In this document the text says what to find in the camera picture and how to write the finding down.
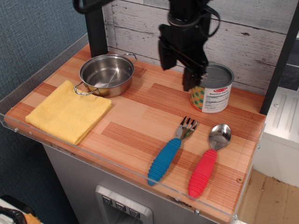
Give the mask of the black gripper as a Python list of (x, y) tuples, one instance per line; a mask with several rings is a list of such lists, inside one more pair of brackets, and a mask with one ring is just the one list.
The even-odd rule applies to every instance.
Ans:
[(159, 26), (159, 56), (163, 70), (180, 61), (184, 66), (183, 89), (189, 91), (206, 79), (208, 60), (203, 46), (210, 33), (210, 11), (170, 11), (168, 25)]

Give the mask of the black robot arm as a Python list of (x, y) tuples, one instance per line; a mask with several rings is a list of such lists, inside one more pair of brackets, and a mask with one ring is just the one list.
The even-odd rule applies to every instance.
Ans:
[(161, 67), (163, 70), (171, 69), (177, 61), (184, 65), (184, 91), (200, 85), (208, 66), (203, 49), (211, 22), (207, 3), (207, 0), (171, 0), (169, 25), (159, 26)]

